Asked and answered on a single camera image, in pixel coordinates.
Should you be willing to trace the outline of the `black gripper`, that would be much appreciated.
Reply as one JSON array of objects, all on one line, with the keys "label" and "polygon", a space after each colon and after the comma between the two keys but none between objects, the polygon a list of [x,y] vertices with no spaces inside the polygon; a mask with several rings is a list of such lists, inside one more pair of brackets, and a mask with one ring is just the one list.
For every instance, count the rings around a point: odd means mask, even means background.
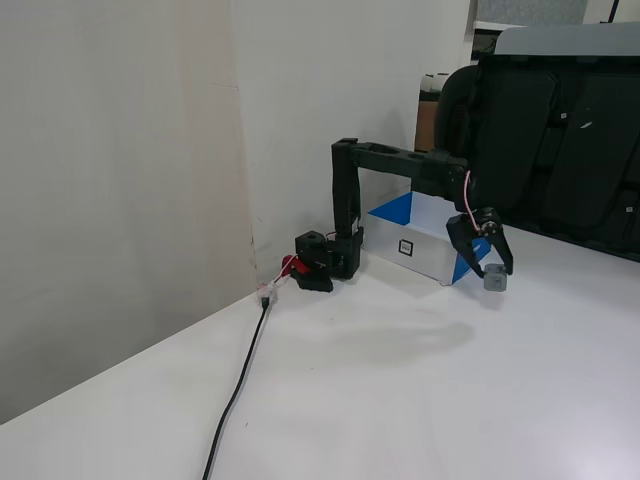
[{"label": "black gripper", "polygon": [[446,223],[446,230],[457,252],[453,280],[462,279],[468,272],[484,277],[473,246],[473,241],[479,238],[488,240],[502,260],[506,274],[513,274],[514,257],[505,234],[501,233],[501,219],[493,208],[481,208],[451,217]]}]

